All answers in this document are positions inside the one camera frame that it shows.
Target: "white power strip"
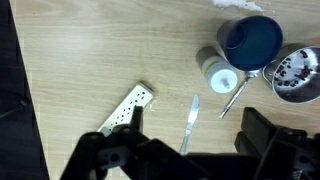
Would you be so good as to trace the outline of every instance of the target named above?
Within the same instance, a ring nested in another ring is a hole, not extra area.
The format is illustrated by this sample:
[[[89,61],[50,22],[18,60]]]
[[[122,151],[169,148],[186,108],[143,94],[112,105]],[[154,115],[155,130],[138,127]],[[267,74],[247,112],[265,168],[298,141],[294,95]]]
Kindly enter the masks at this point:
[[[98,132],[108,136],[113,127],[119,124],[129,124],[135,106],[143,106],[146,109],[153,99],[153,92],[142,83],[138,83],[117,109],[101,125]]]

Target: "knife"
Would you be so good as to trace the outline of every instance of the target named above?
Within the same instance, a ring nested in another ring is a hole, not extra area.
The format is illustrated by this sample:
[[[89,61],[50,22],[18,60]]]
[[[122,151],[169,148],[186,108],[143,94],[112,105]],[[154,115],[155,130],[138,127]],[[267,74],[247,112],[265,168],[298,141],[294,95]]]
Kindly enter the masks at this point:
[[[193,97],[193,102],[192,102],[192,106],[190,109],[190,114],[188,117],[188,124],[187,124],[187,128],[186,128],[186,132],[183,138],[183,142],[180,148],[180,154],[181,155],[185,155],[186,154],[186,150],[187,150],[187,144],[188,144],[188,140],[189,140],[189,136],[193,127],[194,122],[197,119],[198,116],[198,111],[199,111],[199,105],[200,105],[200,99],[198,94],[195,94]]]

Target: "blue cup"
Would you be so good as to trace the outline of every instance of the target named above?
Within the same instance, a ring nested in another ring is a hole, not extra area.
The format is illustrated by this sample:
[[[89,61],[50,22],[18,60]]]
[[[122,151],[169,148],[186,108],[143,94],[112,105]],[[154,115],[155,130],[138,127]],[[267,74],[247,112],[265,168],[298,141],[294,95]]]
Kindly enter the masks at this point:
[[[217,33],[217,40],[229,63],[243,71],[268,65],[282,46],[282,31],[277,22],[265,16],[228,21]]]

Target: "white jar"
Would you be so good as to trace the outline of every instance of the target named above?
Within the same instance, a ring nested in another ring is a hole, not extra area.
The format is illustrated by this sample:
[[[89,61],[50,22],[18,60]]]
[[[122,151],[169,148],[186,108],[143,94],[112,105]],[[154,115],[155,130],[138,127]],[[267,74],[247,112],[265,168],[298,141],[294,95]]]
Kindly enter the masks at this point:
[[[202,48],[196,58],[208,86],[215,92],[228,93],[236,87],[236,69],[219,56],[213,47]]]

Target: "wooden table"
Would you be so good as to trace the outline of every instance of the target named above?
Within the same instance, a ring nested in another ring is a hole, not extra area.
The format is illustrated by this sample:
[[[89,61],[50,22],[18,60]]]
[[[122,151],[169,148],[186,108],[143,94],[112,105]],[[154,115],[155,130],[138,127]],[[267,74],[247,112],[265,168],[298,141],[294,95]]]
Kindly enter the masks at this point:
[[[265,12],[216,8],[211,0],[11,0],[51,179],[58,179],[85,132],[95,131],[138,81],[156,98],[144,133],[180,148],[194,93],[201,109],[188,151],[232,152],[243,108],[272,122],[320,132],[320,101],[281,101],[263,78],[252,80],[224,120],[234,91],[211,91],[195,61],[216,44],[223,22],[263,14],[281,25],[285,43],[320,44],[317,0],[259,0]],[[239,80],[244,79],[238,72]],[[111,170],[109,179],[126,179]]]

